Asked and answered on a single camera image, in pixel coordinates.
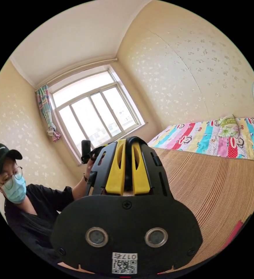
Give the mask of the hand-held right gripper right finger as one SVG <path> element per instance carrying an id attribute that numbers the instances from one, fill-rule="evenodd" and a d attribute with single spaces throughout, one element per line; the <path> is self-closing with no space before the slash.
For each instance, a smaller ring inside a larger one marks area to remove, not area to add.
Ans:
<path id="1" fill-rule="evenodd" d="M 131 171 L 133 194 L 148 194 L 150 191 L 150 185 L 139 144 L 132 144 L 131 146 Z"/>

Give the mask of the person's left hand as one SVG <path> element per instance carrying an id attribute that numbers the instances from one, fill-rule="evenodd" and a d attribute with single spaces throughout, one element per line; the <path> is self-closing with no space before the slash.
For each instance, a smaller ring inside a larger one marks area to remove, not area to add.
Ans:
<path id="1" fill-rule="evenodd" d="M 94 162 L 95 161 L 93 161 L 91 159 L 89 159 L 88 162 L 87 162 L 86 170 L 85 170 L 85 172 L 83 174 L 85 182 L 87 182 L 89 177 L 90 177 L 90 172 L 91 172 L 91 169 L 92 169 L 92 167 L 94 165 Z"/>

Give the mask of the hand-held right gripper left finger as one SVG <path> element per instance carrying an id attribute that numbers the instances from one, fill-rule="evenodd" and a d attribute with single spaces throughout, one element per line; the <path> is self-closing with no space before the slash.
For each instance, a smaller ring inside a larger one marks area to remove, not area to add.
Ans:
<path id="1" fill-rule="evenodd" d="M 123 195 L 126 167 L 126 139 L 118 140 L 105 186 L 108 194 Z"/>

